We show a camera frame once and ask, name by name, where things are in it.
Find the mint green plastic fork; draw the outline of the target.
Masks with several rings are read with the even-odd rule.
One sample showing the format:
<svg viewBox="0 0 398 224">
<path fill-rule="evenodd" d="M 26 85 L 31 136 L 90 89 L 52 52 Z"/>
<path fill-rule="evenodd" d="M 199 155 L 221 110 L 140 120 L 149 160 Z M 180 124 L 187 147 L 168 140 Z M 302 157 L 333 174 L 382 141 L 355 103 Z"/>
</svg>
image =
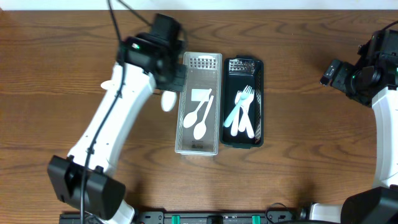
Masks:
<svg viewBox="0 0 398 224">
<path fill-rule="evenodd" d="M 246 101 L 251 95 L 253 94 L 253 88 L 249 85 L 247 85 L 245 87 L 245 89 L 241 92 L 240 94 L 240 98 L 239 101 L 236 103 L 235 107 L 233 108 L 233 110 L 230 112 L 230 114 L 228 115 L 228 117 L 225 119 L 223 126 L 228 128 L 231 126 L 234 117 L 236 116 L 236 113 L 238 112 L 238 110 L 240 109 L 240 106 L 242 105 L 242 103 L 244 101 Z"/>
</svg>

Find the white spoon gripper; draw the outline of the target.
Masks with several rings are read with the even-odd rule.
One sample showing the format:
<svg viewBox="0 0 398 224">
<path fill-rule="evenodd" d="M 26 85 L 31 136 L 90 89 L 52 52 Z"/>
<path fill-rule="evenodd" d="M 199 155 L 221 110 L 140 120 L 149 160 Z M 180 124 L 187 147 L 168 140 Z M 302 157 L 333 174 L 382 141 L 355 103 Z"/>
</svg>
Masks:
<svg viewBox="0 0 398 224">
<path fill-rule="evenodd" d="M 103 82 L 100 87 L 104 90 L 112 90 L 115 88 L 114 82 L 112 80 L 106 80 Z"/>
</svg>

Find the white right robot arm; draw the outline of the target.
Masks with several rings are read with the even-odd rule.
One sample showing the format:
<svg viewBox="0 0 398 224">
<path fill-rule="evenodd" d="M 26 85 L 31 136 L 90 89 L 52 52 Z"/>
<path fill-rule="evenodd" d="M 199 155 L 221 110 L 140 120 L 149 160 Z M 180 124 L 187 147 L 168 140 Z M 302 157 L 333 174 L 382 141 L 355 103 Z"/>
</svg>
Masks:
<svg viewBox="0 0 398 224">
<path fill-rule="evenodd" d="M 361 69 L 333 60 L 320 79 L 374 111 L 376 171 L 373 188 L 397 185 L 397 65 L 382 61 Z"/>
</svg>

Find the white plastic fork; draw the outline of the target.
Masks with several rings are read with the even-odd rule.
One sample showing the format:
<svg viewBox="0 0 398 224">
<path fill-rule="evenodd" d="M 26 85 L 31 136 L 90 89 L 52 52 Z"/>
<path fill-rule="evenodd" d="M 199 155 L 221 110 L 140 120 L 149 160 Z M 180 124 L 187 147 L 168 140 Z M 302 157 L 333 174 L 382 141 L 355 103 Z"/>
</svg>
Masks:
<svg viewBox="0 0 398 224">
<path fill-rule="evenodd" d="M 241 91 L 238 91 L 234 100 L 234 103 L 237 104 L 240 100 L 240 96 L 241 96 Z M 238 134 L 238 125 L 239 125 L 239 112 L 240 110 L 238 110 L 234 116 L 232 125 L 231 125 L 231 135 L 232 137 L 236 137 Z"/>
</svg>

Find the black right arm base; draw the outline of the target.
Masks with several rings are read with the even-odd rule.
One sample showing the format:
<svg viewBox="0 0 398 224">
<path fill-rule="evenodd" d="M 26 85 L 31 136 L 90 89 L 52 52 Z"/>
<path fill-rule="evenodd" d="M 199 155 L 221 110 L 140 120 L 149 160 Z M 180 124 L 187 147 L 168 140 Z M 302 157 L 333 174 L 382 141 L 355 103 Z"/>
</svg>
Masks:
<svg viewBox="0 0 398 224">
<path fill-rule="evenodd" d="M 348 197 L 341 205 L 313 203 L 298 220 L 346 224 L 397 224 L 397 186 L 376 187 Z"/>
</svg>

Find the white spoon long diagonal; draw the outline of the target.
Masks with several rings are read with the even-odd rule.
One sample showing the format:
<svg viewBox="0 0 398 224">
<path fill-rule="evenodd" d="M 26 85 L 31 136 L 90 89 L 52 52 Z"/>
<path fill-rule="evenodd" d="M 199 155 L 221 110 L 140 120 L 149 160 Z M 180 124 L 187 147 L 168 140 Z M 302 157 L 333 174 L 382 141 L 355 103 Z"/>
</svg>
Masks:
<svg viewBox="0 0 398 224">
<path fill-rule="evenodd" d="M 195 96 L 197 98 L 200 97 L 200 103 L 195 108 L 194 111 L 188 113 L 186 115 L 186 117 L 184 118 L 184 121 L 183 121 L 183 127 L 184 128 L 189 128 L 189 127 L 191 127 L 191 126 L 193 126 L 195 124 L 195 122 L 197 121 L 197 113 L 198 113 L 199 109 L 201 108 L 201 106 L 204 104 L 204 102 L 209 100 L 209 95 L 210 95 L 211 92 L 212 92 L 211 88 L 208 89 L 208 90 L 201 89 L 201 92 L 200 92 L 199 95 L 198 95 L 197 92 L 195 92 Z"/>
</svg>

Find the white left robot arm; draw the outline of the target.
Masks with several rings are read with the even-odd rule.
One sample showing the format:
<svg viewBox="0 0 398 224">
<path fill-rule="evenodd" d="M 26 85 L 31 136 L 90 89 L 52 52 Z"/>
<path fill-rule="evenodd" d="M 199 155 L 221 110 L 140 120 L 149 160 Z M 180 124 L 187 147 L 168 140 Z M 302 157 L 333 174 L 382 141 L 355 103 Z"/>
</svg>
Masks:
<svg viewBox="0 0 398 224">
<path fill-rule="evenodd" d="M 73 223 L 132 223 L 126 186 L 113 179 L 137 115 L 156 89 L 182 90 L 179 56 L 187 40 L 141 33 L 121 41 L 109 87 L 87 129 L 66 157 L 53 156 L 47 173 L 59 201 L 78 209 Z"/>
</svg>

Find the dark green plastic basket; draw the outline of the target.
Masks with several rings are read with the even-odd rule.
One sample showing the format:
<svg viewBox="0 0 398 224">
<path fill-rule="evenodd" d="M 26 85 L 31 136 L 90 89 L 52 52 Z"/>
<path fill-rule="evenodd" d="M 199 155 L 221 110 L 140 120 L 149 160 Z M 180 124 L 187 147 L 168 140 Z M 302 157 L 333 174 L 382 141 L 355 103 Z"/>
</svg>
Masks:
<svg viewBox="0 0 398 224">
<path fill-rule="evenodd" d="M 254 94 L 246 105 L 242 104 L 239 123 L 248 122 L 238 129 L 236 137 L 231 135 L 231 126 L 223 126 L 225 119 L 235 107 L 238 91 L 249 85 Z M 220 141 L 224 145 L 250 149 L 261 147 L 264 142 L 264 63 L 251 56 L 238 55 L 224 61 L 223 86 L 221 91 Z"/>
</svg>

